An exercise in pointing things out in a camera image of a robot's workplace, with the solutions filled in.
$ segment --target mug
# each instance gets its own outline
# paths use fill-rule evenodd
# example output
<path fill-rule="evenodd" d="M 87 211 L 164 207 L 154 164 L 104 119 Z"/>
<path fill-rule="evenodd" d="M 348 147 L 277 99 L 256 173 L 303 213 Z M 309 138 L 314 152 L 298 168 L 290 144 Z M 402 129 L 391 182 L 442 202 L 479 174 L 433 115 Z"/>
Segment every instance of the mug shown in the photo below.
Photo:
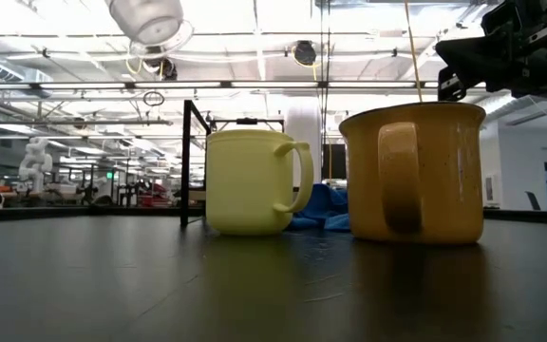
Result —
<path fill-rule="evenodd" d="M 206 219 L 229 235 L 279 233 L 310 200 L 310 146 L 283 133 L 231 130 L 208 136 Z M 301 163 L 301 184 L 292 200 L 292 151 Z"/>
<path fill-rule="evenodd" d="M 383 241 L 477 241 L 484 116 L 472 104 L 423 103 L 344 120 L 351 232 Z"/>

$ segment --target table surface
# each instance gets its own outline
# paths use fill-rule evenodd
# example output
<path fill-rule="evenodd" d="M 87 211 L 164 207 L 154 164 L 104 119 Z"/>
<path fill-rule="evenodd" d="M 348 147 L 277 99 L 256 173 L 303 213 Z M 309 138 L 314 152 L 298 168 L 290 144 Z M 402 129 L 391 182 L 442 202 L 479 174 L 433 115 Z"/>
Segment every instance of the table surface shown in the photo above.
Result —
<path fill-rule="evenodd" d="M 478 245 L 218 237 L 176 218 L 0 222 L 0 341 L 547 341 L 547 225 Z"/>

